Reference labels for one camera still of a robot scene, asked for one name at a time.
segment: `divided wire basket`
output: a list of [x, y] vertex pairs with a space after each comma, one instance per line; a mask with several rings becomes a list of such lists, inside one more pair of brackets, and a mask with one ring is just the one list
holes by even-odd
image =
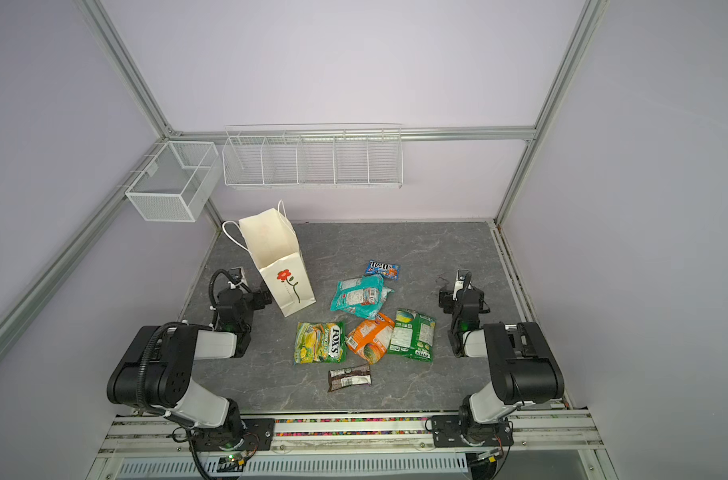
[[195, 222], [223, 171], [213, 142], [168, 140], [127, 188], [151, 222]]
[[401, 130], [379, 128], [254, 130], [225, 127], [225, 184], [234, 188], [400, 187]]

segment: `snack package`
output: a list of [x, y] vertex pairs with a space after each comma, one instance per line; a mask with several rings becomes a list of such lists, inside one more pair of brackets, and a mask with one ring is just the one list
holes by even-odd
[[345, 360], [342, 339], [345, 324], [298, 323], [295, 338], [295, 365], [298, 363], [340, 363]]
[[364, 320], [359, 323], [359, 326], [345, 339], [345, 343], [353, 353], [370, 365], [375, 364], [388, 351], [394, 324], [386, 315], [378, 313], [374, 320]]
[[433, 361], [433, 330], [436, 320], [414, 310], [396, 311], [396, 322], [388, 353], [408, 359]]
[[337, 293], [329, 309], [332, 312], [343, 310], [361, 318], [374, 320], [388, 293], [392, 291], [384, 286], [382, 275], [343, 280], [337, 283]]
[[368, 363], [347, 369], [329, 370], [329, 390], [327, 392], [344, 389], [351, 385], [371, 385]]
[[386, 264], [384, 262], [378, 262], [377, 260], [370, 260], [364, 275], [380, 274], [385, 278], [398, 280], [398, 271], [400, 269], [401, 265]]

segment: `brown snack bar wrapper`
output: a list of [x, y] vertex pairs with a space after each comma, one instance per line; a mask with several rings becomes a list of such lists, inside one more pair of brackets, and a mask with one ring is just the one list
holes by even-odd
[[328, 392], [344, 389], [351, 385], [371, 385], [371, 373], [368, 363], [347, 369], [329, 370]]

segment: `blue m&m's packet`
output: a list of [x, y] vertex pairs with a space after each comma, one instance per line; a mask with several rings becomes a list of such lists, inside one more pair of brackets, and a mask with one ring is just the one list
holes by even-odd
[[386, 264], [385, 262], [378, 262], [377, 260], [371, 260], [369, 265], [366, 267], [364, 275], [383, 275], [385, 278], [392, 280], [398, 280], [398, 271], [401, 269], [401, 265]]

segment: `white wall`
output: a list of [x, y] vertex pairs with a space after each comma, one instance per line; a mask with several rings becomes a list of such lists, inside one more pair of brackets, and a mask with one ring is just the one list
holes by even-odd
[[177, 320], [212, 239], [129, 204], [0, 364], [0, 478], [85, 478], [113, 417], [108, 378], [143, 325]]
[[523, 152], [523, 140], [404, 142], [402, 188], [233, 190], [220, 185], [213, 201], [238, 220], [284, 200], [298, 220], [490, 219]]
[[[154, 141], [71, 0], [0, 0], [0, 314]], [[110, 373], [177, 319], [212, 233], [124, 207], [0, 363], [0, 478], [84, 478]]]
[[613, 0], [503, 225], [620, 478], [728, 478], [728, 2]]
[[172, 125], [532, 125], [584, 0], [105, 0]]
[[155, 141], [69, 0], [0, 0], [0, 315]]

